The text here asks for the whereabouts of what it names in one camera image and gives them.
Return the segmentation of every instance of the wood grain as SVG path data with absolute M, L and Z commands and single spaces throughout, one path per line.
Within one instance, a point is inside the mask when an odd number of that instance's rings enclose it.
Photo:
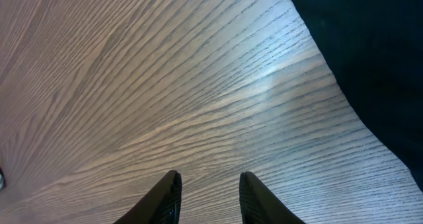
M 307 223 L 423 223 L 290 0 L 0 0 L 0 223 L 113 223 L 169 169 L 181 223 L 253 171 Z

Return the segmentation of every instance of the black cloth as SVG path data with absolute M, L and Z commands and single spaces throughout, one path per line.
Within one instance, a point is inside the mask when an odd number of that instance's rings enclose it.
M 292 0 L 362 122 L 423 190 L 423 0 Z

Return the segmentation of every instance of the wood grain surface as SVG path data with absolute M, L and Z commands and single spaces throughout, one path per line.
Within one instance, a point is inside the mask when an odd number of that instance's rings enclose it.
M 423 223 L 290 0 L 0 0 L 0 223 L 113 223 L 169 169 L 181 223 L 253 171 L 307 223 Z

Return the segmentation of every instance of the dark fabric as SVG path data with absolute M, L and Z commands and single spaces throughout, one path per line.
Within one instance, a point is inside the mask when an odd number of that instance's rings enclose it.
M 423 190 L 423 0 L 292 0 L 348 102 Z

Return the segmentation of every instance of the dark green cloth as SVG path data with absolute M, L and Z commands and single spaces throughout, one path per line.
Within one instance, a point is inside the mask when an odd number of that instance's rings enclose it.
M 423 190 L 423 0 L 292 0 L 348 102 Z

